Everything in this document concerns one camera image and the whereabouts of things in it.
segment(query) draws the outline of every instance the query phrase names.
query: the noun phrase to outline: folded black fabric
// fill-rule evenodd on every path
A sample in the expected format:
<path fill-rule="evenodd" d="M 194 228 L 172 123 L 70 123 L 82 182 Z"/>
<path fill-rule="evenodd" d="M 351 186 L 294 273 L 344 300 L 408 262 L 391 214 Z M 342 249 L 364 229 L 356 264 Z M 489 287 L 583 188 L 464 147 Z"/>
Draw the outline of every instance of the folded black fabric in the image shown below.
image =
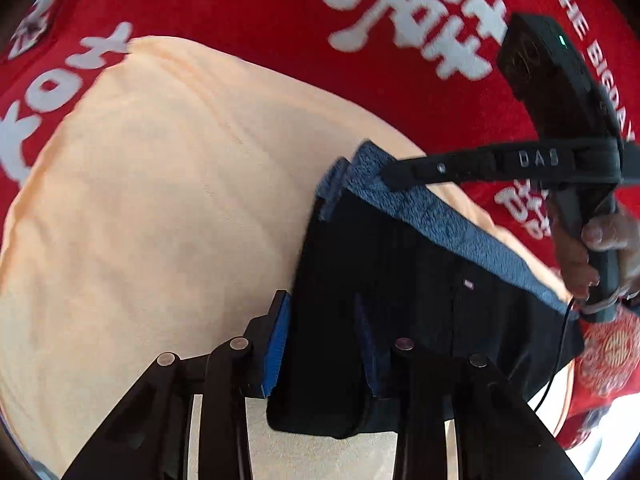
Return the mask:
<path fill-rule="evenodd" d="M 292 291 L 273 428 L 343 438 L 395 431 L 387 399 L 398 337 L 482 352 L 529 400 L 551 374 L 566 305 L 526 263 L 425 187 L 391 193 L 370 142 L 318 188 Z M 571 317 L 562 365 L 582 351 Z"/>

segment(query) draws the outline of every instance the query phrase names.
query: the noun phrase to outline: black strap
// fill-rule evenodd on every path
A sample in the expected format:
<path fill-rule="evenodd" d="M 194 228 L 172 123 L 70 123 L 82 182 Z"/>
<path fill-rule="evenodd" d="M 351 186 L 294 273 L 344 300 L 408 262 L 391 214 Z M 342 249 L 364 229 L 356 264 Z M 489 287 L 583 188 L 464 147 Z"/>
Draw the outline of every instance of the black strap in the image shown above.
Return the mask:
<path fill-rule="evenodd" d="M 625 163 L 622 164 L 621 153 Z M 640 184 L 640 148 L 616 139 L 545 139 L 408 158 L 381 172 L 392 191 L 441 182 L 539 180 L 548 184 Z"/>

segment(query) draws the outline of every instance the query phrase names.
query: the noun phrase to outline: black cloth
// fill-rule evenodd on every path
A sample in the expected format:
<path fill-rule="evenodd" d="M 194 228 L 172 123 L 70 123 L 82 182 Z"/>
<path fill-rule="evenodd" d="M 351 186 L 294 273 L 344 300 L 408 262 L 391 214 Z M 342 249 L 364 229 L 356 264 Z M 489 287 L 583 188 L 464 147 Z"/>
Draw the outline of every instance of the black cloth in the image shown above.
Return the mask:
<path fill-rule="evenodd" d="M 482 352 L 526 400 L 544 386 L 561 313 L 347 190 L 329 222 L 319 219 L 323 203 L 316 201 L 296 271 L 289 338 L 268 402 L 272 428 L 335 438 L 397 431 L 397 401 L 383 398 L 398 337 L 449 356 Z M 376 395 L 356 304 L 383 385 Z M 570 320 L 561 365 L 582 349 Z"/>

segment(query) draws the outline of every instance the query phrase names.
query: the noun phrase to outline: handheld controller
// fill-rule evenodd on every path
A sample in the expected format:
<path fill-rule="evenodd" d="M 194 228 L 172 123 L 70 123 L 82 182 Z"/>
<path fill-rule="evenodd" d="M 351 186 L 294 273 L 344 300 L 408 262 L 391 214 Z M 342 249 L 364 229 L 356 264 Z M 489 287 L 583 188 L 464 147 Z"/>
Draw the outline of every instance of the handheld controller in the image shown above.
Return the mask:
<path fill-rule="evenodd" d="M 525 105 L 541 140 L 593 137 L 622 144 L 616 113 L 604 87 L 593 79 L 583 57 L 553 19 L 514 14 L 497 65 L 516 99 Z M 578 239 L 589 220 L 617 210 L 613 184 L 541 181 L 539 186 L 549 189 L 565 228 Z M 600 273 L 600 283 L 590 288 L 586 301 L 593 306 L 615 295 L 620 271 L 616 251 L 590 251 L 589 257 Z M 583 317 L 609 322 L 616 317 L 616 306 Z"/>

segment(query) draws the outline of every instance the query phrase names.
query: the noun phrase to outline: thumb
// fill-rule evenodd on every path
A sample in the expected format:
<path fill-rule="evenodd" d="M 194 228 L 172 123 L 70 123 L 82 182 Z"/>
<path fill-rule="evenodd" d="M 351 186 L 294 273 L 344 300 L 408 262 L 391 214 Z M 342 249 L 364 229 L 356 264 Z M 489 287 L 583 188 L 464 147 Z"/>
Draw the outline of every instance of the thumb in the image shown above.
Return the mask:
<path fill-rule="evenodd" d="M 626 249 L 636 242 L 638 223 L 628 215 L 600 216 L 582 229 L 582 241 L 593 251 Z"/>

